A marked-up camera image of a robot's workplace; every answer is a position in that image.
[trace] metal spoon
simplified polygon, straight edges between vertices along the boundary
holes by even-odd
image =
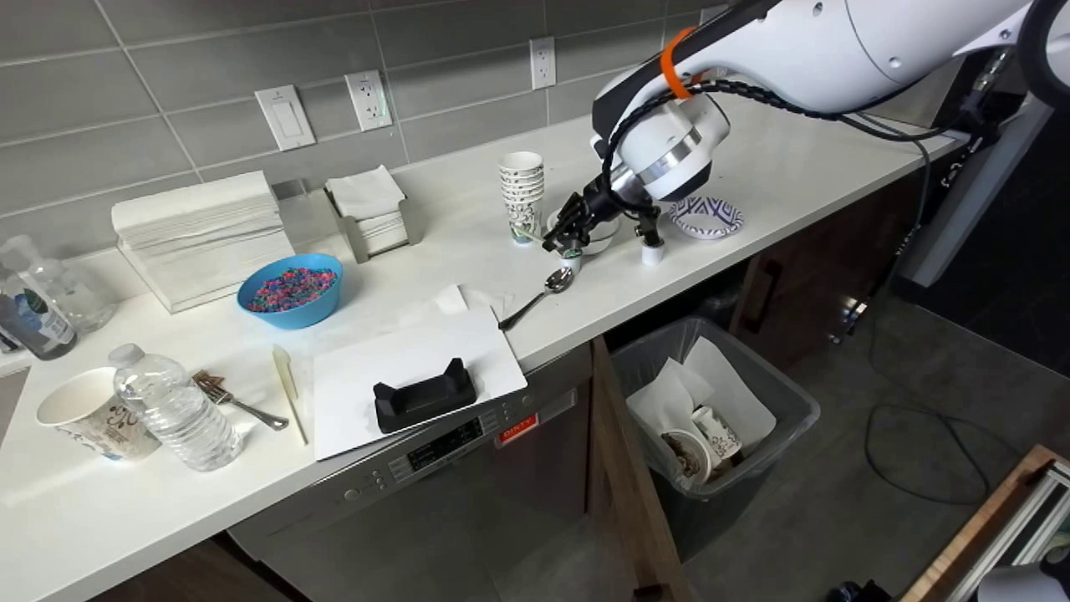
[[[545,288],[518,311],[513,311],[504,320],[500,320],[502,333],[516,328],[545,295],[562,295],[575,280],[575,271],[559,267],[545,277]]]
[[[197,389],[202,389],[215,405],[236,405],[236,408],[247,413],[250,419],[263,421],[271,432],[282,432],[282,427],[292,426],[292,421],[282,419],[282,415],[267,415],[267,413],[261,413],[261,408],[255,408],[255,405],[236,401],[236,399],[223,389],[223,377],[216,377],[216,375],[197,372],[194,380],[197,380]]]

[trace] blue bowl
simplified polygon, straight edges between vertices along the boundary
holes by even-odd
[[[333,286],[320,290],[320,299],[307,300],[307,306],[299,306],[299,308],[287,308],[287,311],[255,311],[255,299],[258,290],[271,280],[271,277],[282,277],[294,267],[303,267],[303,271],[331,271],[333,276]],[[326,320],[329,314],[337,311],[342,306],[342,277],[343,277],[343,267],[337,259],[331,254],[294,254],[294,259],[282,259],[273,263],[263,263],[261,271],[255,271],[250,277],[245,277],[245,286],[236,288],[236,306],[247,311],[247,314],[258,314],[263,318],[267,324],[273,328],[286,328],[286,333],[299,333],[299,328],[310,328],[319,320]]]

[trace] plastic bottle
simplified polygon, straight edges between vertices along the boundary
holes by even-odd
[[[0,248],[0,263],[24,277],[28,288],[36,288],[39,299],[61,306],[79,336],[102,328],[113,314],[113,300],[108,300],[94,280],[69,263],[39,254],[28,233],[17,233]]]
[[[228,419],[209,401],[194,377],[163,354],[136,344],[112,350],[113,390],[186,467],[215,471],[236,460]]]
[[[20,277],[0,280],[0,333],[36,357],[61,357],[78,344],[78,333],[47,299]]]

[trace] paper cup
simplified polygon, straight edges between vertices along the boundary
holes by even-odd
[[[112,461],[143,460],[161,441],[116,401],[113,369],[98,369],[50,390],[36,421],[64,432]]]
[[[502,192],[504,192],[504,225],[508,240],[539,243],[543,239],[543,197],[545,197],[545,169],[533,152],[516,152],[502,156]]]

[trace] gray tile backsplash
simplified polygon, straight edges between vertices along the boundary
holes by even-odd
[[[242,171],[313,186],[582,116],[716,4],[0,0],[0,239],[89,252],[112,243],[121,197]],[[533,38],[559,43],[549,92],[529,92]],[[359,130],[342,84],[370,67],[395,111],[385,130]],[[943,81],[889,111],[926,113]],[[255,92],[282,84],[300,92],[313,146],[273,152]]]

